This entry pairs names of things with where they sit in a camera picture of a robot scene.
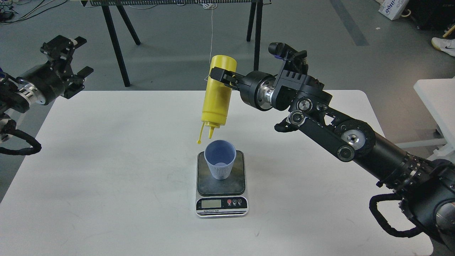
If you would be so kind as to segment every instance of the yellow squeeze bottle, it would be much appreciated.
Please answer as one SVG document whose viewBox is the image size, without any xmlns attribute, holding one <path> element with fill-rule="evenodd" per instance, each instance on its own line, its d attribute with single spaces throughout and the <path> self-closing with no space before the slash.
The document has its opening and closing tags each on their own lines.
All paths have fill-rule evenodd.
<svg viewBox="0 0 455 256">
<path fill-rule="evenodd" d="M 210 64 L 210 70 L 214 67 L 226 69 L 235 72 L 237 61 L 225 55 L 215 55 Z M 231 100 L 232 89 L 225 86 L 223 83 L 213 80 L 210 76 L 207 78 L 207 88 L 205 91 L 204 106 L 202 107 L 201 133 L 199 134 L 198 144 L 201 143 L 202 131 L 204 126 L 210 127 L 208 134 L 212 138 L 215 128 L 220 128 L 226 124 L 228 117 L 229 101 Z"/>
</svg>

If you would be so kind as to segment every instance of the white shoe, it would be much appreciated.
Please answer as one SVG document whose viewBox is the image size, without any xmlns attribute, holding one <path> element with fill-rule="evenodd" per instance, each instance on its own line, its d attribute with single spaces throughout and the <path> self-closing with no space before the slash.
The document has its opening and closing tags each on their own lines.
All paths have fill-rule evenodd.
<svg viewBox="0 0 455 256">
<path fill-rule="evenodd" d="M 433 37 L 431 39 L 431 44 L 438 51 L 443 51 L 450 56 L 455 56 L 455 39 L 449 40 Z"/>
</svg>

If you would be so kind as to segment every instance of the white cable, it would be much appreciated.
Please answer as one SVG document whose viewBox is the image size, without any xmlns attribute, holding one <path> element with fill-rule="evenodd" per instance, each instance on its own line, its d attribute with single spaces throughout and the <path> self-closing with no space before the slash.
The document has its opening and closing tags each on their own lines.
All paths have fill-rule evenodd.
<svg viewBox="0 0 455 256">
<path fill-rule="evenodd" d="M 87 6 L 87 5 L 86 5 L 86 6 L 84 6 L 84 5 L 82 4 L 82 1 L 80 1 L 79 3 L 81 3 L 81 6 L 83 6 L 83 7 L 85 7 L 85 8 L 93 8 L 93 7 L 98 7 L 97 5 L 94 5 L 94 6 Z"/>
<path fill-rule="evenodd" d="M 204 7 L 204 9 L 206 9 L 206 10 L 213 10 L 218 7 L 217 4 L 199 4 L 199 5 L 202 5 L 202 7 Z"/>
<path fill-rule="evenodd" d="M 208 57 L 208 67 L 210 69 L 210 67 L 212 66 L 212 45 L 213 45 L 213 9 L 212 10 L 212 17 L 211 17 L 211 20 L 212 20 L 212 37 L 210 39 L 210 55 Z M 205 81 L 208 81 L 208 75 L 204 78 Z"/>
</svg>

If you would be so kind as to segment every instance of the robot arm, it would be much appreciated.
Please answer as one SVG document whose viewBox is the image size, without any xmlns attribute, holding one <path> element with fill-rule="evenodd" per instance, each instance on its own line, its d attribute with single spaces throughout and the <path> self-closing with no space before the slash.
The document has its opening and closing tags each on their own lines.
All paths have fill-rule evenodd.
<svg viewBox="0 0 455 256">
<path fill-rule="evenodd" d="M 301 131 L 343 162 L 354 161 L 376 177 L 377 186 L 393 193 L 370 200 L 370 210 L 381 227 L 396 237 L 421 232 L 455 252 L 455 165 L 413 156 L 377 134 L 367 123 L 329 107 L 332 95 L 308 75 L 307 52 L 272 43 L 269 52 L 283 60 L 279 74 L 253 71 L 245 76 L 213 68 L 210 77 L 240 91 L 242 100 L 261 111 L 271 108 L 290 114 L 275 125 L 278 132 Z M 324 118 L 331 117 L 326 124 Z M 400 200 L 400 208 L 416 225 L 397 231 L 377 209 L 377 203 Z"/>
<path fill-rule="evenodd" d="M 39 142 L 27 133 L 17 130 L 16 122 L 5 112 L 11 108 L 25 113 L 35 102 L 47 105 L 59 95 L 69 99 L 82 91 L 83 82 L 93 69 L 85 67 L 74 74 L 71 61 L 74 51 L 86 42 L 87 40 L 80 36 L 73 40 L 57 36 L 44 43 L 40 49 L 47 57 L 46 63 L 31 68 L 17 78 L 0 72 L 0 143 L 16 136 L 32 146 L 20 150 L 0 148 L 0 154 L 30 155 L 41 150 Z"/>
</svg>

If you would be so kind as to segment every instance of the black cable sleeve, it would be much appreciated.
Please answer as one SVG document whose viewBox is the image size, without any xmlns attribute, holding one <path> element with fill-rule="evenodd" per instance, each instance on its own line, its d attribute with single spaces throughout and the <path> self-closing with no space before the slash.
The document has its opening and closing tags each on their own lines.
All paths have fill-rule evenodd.
<svg viewBox="0 0 455 256">
<path fill-rule="evenodd" d="M 25 140 L 31 148 L 23 148 L 19 150 L 13 150 L 13 149 L 7 149 L 7 148 L 2 148 L 0 147 L 0 154 L 7 154 L 7 155 L 33 155 L 41 151 L 41 144 L 32 136 L 29 134 L 21 131 L 21 130 L 14 130 L 11 133 L 13 136 L 16 136 L 18 138 L 21 138 Z"/>
<path fill-rule="evenodd" d="M 412 228 L 410 230 L 405 230 L 405 231 L 398 231 L 392 226 L 389 225 L 387 220 L 384 218 L 384 216 L 379 212 L 378 210 L 378 203 L 382 201 L 393 201 L 393 200 L 401 200 L 401 196 L 397 194 L 384 194 L 384 195 L 375 195 L 370 199 L 369 203 L 369 209 L 371 213 L 373 214 L 373 217 L 376 219 L 378 222 L 379 226 L 387 232 L 387 234 L 395 237 L 414 237 L 420 233 L 422 233 L 422 230 L 420 230 L 418 227 Z"/>
</svg>

